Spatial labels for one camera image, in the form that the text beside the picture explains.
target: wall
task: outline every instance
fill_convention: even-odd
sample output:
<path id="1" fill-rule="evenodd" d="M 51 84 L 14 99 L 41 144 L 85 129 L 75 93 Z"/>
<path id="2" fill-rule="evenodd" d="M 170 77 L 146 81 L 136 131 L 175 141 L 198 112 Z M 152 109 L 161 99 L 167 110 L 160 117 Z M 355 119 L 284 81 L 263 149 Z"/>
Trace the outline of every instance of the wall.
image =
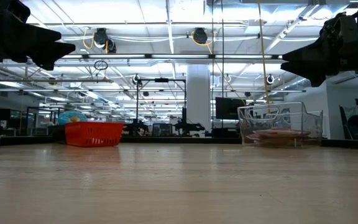
<path id="1" fill-rule="evenodd" d="M 356 105 L 355 99 L 358 98 L 358 85 L 349 85 L 348 83 L 346 85 L 329 84 L 327 86 L 327 96 L 331 139 L 345 139 L 339 105 L 343 107 Z"/>
<path id="2" fill-rule="evenodd" d="M 323 111 L 323 137 L 330 138 L 329 133 L 329 108 L 327 100 L 327 84 L 324 82 L 319 87 L 305 88 L 306 93 L 290 93 L 284 97 L 286 102 L 303 102 L 307 112 Z"/>

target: security camera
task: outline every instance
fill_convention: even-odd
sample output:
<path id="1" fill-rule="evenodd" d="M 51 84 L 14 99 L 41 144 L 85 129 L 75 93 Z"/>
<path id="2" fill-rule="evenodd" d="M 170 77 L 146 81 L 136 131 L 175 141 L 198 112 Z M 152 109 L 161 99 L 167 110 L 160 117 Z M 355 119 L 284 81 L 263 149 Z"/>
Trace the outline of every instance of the security camera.
<path id="1" fill-rule="evenodd" d="M 274 76 L 272 74 L 270 74 L 267 78 L 266 78 L 266 83 L 267 85 L 273 85 L 274 83 Z"/>

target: black cable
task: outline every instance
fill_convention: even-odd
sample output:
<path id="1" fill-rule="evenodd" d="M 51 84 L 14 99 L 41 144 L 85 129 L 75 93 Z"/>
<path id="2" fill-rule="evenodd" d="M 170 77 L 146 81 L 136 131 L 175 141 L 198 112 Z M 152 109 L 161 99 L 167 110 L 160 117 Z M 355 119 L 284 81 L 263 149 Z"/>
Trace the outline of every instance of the black cable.
<path id="1" fill-rule="evenodd" d="M 222 10 L 222 97 L 224 98 L 224 19 L 223 19 L 223 4 L 221 4 Z"/>

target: ceiling beam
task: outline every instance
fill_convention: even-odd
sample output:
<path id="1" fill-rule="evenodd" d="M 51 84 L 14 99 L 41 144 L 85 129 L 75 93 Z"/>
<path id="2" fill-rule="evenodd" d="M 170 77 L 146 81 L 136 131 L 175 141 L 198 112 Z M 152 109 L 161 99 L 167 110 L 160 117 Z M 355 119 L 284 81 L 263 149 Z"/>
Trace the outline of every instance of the ceiling beam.
<path id="1" fill-rule="evenodd" d="M 303 16 L 313 10 L 314 7 L 315 6 L 312 5 L 307 6 L 294 21 L 288 23 L 287 26 L 274 37 L 268 46 L 266 46 L 265 53 L 267 53 L 269 50 L 272 50 L 282 39 L 284 39 L 303 20 Z"/>

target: ceiling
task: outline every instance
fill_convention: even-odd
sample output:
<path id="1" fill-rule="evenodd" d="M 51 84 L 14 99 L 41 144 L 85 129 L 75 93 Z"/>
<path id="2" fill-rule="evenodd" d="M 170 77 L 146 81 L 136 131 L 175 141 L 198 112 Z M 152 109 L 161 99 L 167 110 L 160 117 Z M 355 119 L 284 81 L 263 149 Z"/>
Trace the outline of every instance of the ceiling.
<path id="1" fill-rule="evenodd" d="M 264 37 L 261 39 L 257 1 L 215 0 L 213 5 L 213 0 L 22 0 L 22 2 L 31 10 L 27 23 L 61 32 L 61 41 L 75 44 L 76 51 L 73 54 L 82 55 L 105 54 L 104 50 L 95 46 L 87 48 L 92 43 L 92 33 L 101 27 L 108 29 L 108 36 L 114 41 L 117 54 L 260 55 L 263 40 L 265 54 L 282 55 L 313 43 L 327 19 L 342 11 L 352 14 L 357 10 L 357 5 L 349 0 L 266 0 L 261 5 Z M 211 50 L 207 46 L 200 46 L 193 42 L 191 33 L 197 27 L 205 29 L 209 37 L 208 42 L 211 43 Z M 223 85 L 225 90 L 230 90 L 232 87 L 235 90 L 260 90 L 264 86 L 264 66 L 260 58 L 225 60 L 223 73 L 226 74 L 226 80 L 223 84 L 219 71 L 223 64 L 220 60 L 213 62 L 180 58 L 172 60 L 107 58 L 104 61 L 109 67 L 104 71 L 94 69 L 93 65 L 96 61 L 98 59 L 61 59 L 57 62 L 54 71 L 44 71 L 31 63 L 18 64 L 6 60 L 0 64 L 0 77 L 21 79 L 30 75 L 30 79 L 36 80 L 52 77 L 77 80 L 77 84 L 58 82 L 56 85 L 48 83 L 23 83 L 23 85 L 30 89 L 71 89 L 75 86 L 84 90 L 114 90 L 115 92 L 94 91 L 97 99 L 79 96 L 75 92 L 58 92 L 58 95 L 50 92 L 38 92 L 38 94 L 42 95 L 41 100 L 44 100 L 44 96 L 66 98 L 65 101 L 48 98 L 47 101 L 51 103 L 119 103 L 121 109 L 130 108 L 134 104 L 134 93 L 123 92 L 125 89 L 134 89 L 132 82 L 134 75 L 141 78 L 185 79 L 187 66 L 191 63 L 207 63 L 211 73 L 213 72 L 217 77 L 214 83 L 217 89 L 221 89 Z M 286 87 L 291 86 L 292 90 L 303 89 L 303 85 L 298 86 L 299 83 L 304 83 L 300 82 L 300 77 L 280 70 L 280 63 L 281 60 L 268 60 L 265 65 L 266 74 L 275 77 L 274 84 L 269 88 L 285 90 Z M 110 82 L 81 82 L 104 77 Z M 168 85 L 150 82 L 144 90 L 165 91 L 155 93 L 151 91 L 149 96 L 141 97 L 145 100 L 144 115 L 166 116 L 180 112 L 181 105 L 172 100 L 183 99 L 181 87 L 184 88 L 182 83 Z M 11 88 L 11 86 L 0 85 L 0 88 Z M 244 92 L 229 91 L 224 95 L 237 98 L 244 96 Z M 275 97 L 279 100 L 281 95 L 276 94 Z M 260 97 L 261 93 L 253 93 L 249 99 L 258 100 Z M 167 105 L 160 105 L 160 111 L 155 111 L 155 107 L 151 105 L 151 101 L 156 103 L 156 99 L 166 100 L 164 103 Z"/>

